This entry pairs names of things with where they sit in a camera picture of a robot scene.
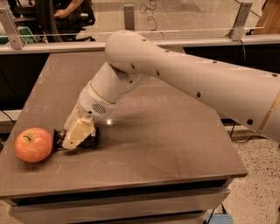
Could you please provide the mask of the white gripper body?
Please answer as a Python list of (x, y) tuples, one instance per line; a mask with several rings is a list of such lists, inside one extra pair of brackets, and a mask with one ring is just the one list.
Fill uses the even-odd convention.
[(82, 116), (101, 120), (105, 119), (115, 109), (116, 105), (103, 100), (92, 89), (89, 82), (80, 92), (77, 107)]

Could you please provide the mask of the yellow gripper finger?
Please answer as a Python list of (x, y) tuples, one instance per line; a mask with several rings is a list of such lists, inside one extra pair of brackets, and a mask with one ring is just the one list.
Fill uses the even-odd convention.
[(64, 124), (64, 130), (69, 131), (72, 126), (76, 123), (77, 119), (80, 117), (80, 112), (78, 110), (78, 105), (75, 105), (70, 116), (66, 119)]
[(85, 118), (67, 120), (64, 129), (66, 135), (64, 137), (62, 147), (72, 150), (81, 144), (89, 135), (93, 133), (95, 127), (93, 123)]

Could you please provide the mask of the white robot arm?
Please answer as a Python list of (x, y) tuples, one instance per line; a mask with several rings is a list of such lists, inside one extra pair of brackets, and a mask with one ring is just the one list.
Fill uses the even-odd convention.
[(82, 89), (64, 125), (65, 149), (95, 133), (94, 122), (115, 109), (146, 76), (166, 82), (250, 130), (280, 143), (280, 76), (254, 68), (165, 50), (133, 31), (117, 31), (107, 61)]

